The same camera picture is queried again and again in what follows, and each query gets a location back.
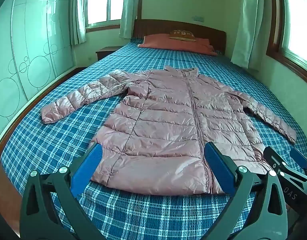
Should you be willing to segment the left window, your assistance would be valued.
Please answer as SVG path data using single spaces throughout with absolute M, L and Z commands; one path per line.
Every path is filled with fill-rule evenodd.
M 124 0 L 85 0 L 86 31 L 120 27 Z

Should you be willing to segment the white green wardrobe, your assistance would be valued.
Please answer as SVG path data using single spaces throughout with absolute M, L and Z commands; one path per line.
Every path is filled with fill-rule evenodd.
M 73 68 L 70 0 L 5 0 L 0 7 L 0 134 L 38 92 Z

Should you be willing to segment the orange folded blanket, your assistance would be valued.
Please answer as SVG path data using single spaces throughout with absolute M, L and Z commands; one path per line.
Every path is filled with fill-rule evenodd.
M 188 51 L 192 53 L 217 56 L 217 52 L 210 45 L 208 39 L 198 38 L 195 42 L 181 41 L 169 38 L 169 34 L 153 34 L 144 37 L 139 48 L 166 49 L 174 51 Z

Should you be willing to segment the green curtain beside headboard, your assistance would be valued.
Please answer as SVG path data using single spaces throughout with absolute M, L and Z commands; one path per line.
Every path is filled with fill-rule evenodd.
M 137 17 L 138 2 L 139 0 L 123 0 L 123 12 L 119 31 L 120 38 L 132 38 L 134 22 Z

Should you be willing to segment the blue plaid bed sheet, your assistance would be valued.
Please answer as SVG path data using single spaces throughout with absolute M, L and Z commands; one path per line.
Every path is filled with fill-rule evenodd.
M 190 52 L 143 49 L 133 39 L 120 50 L 92 64 L 44 97 L 20 122 L 2 154 L 2 166 L 19 193 L 28 175 L 37 170 L 53 173 L 84 153 L 96 131 L 121 100 L 120 96 L 79 109 L 56 124 L 41 121 L 43 106 L 80 86 L 122 69 L 138 72 L 196 67 L 201 74 L 251 95 L 270 108 L 297 133 L 295 147 L 307 156 L 307 137 L 274 94 L 224 56 Z M 90 182 L 79 203 L 94 225 L 108 239 L 199 239 L 212 225 L 228 201 L 225 195 L 161 197 L 112 190 Z

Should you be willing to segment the green curtain right side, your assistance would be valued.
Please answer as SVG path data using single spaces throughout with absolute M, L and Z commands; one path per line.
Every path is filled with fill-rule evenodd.
M 264 14 L 264 0 L 242 0 L 231 62 L 255 70 L 255 56 Z

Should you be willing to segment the dark wooden headboard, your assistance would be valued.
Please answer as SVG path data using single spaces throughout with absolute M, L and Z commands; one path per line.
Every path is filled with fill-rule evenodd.
M 195 37 L 207 38 L 215 50 L 225 54 L 226 33 L 203 25 L 168 20 L 135 20 L 132 37 L 143 38 L 152 34 L 169 34 L 172 30 L 187 30 Z

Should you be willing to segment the wall power socket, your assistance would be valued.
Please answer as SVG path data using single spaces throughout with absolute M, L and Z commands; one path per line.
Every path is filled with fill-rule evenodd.
M 204 17 L 202 16 L 192 16 L 192 19 L 196 22 L 204 22 Z

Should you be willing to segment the right window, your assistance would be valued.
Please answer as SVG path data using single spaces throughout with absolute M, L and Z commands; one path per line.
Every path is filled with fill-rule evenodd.
M 307 83 L 307 0 L 271 0 L 266 55 Z

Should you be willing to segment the wooden bed frame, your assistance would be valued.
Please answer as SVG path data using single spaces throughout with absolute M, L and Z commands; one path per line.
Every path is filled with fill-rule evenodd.
M 85 67 L 75 67 L 55 81 L 51 82 L 46 88 L 42 89 L 34 98 L 30 99 L 11 120 L 11 123 L 3 130 L 0 135 L 0 158 L 1 154 L 11 137 L 12 133 L 17 128 L 21 120 L 31 111 L 35 105 L 40 102 L 47 94 L 53 89 L 64 83 L 66 80 L 75 76 L 79 72 L 83 71 Z M 1 165 L 0 160 L 0 214 L 5 219 L 7 225 L 11 228 L 12 232 L 17 236 L 20 235 L 20 208 L 21 208 L 21 194 L 17 191 L 15 186 L 11 183 L 4 168 Z

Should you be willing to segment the wooden nightstand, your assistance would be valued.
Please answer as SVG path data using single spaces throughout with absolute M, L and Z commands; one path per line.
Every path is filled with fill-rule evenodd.
M 121 49 L 122 46 L 111 46 L 111 47 L 104 47 L 100 50 L 96 51 L 97 60 L 100 61 L 104 57 L 107 57 L 108 55 L 114 53 L 115 51 Z

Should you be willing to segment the window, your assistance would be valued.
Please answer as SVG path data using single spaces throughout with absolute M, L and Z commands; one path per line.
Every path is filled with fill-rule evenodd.
M 307 0 L 271 0 L 266 55 L 307 83 Z
M 124 0 L 85 0 L 86 31 L 120 27 Z

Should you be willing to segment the brown patterned pillow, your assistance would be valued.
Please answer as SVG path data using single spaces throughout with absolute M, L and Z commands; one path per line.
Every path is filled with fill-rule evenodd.
M 196 37 L 191 31 L 186 30 L 173 30 L 169 34 L 169 38 L 173 40 L 180 40 L 180 41 L 188 41 L 188 42 L 195 42 Z

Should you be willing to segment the green curtain left of window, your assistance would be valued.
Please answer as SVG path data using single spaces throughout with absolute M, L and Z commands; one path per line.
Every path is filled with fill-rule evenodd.
M 84 2 L 85 0 L 70 0 L 69 24 L 72 46 L 86 42 Z

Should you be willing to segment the pink puffer jacket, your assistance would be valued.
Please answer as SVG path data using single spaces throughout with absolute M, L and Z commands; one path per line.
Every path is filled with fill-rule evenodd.
M 161 196 L 221 193 L 204 155 L 208 142 L 236 165 L 265 174 L 265 145 L 247 112 L 291 143 L 297 139 L 269 108 L 197 68 L 115 70 L 42 107 L 41 118 L 52 124 L 119 94 L 123 100 L 91 140 L 103 149 L 92 180 L 113 189 Z

